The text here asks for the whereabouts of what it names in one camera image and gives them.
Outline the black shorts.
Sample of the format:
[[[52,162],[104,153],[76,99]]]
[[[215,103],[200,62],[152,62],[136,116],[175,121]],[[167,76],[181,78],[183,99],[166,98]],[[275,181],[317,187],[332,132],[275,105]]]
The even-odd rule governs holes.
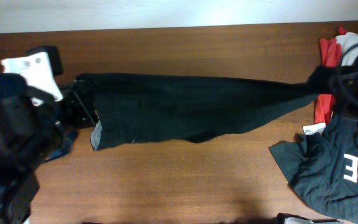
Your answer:
[[[85,73],[99,121],[96,151],[173,139],[200,143],[259,128],[317,98],[308,83],[223,77]]]

